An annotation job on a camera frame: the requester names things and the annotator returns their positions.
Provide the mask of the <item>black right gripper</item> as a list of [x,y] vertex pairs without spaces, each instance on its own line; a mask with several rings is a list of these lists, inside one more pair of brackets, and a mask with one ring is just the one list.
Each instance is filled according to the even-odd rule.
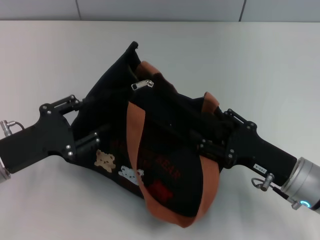
[[273,182],[282,186],[291,175],[297,158],[263,140],[257,133],[257,125],[245,120],[232,109],[217,108],[217,129],[232,132],[226,148],[202,139],[199,154],[230,169],[241,165],[266,177],[274,175]]

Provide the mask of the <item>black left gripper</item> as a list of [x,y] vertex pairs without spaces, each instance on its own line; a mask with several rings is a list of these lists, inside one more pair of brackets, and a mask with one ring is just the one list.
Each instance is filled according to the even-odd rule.
[[97,132],[74,140],[64,114],[78,111],[83,103],[74,95],[40,107],[38,121],[24,130],[0,140],[0,158],[9,173],[16,173],[49,156],[67,162],[95,153],[100,145]]

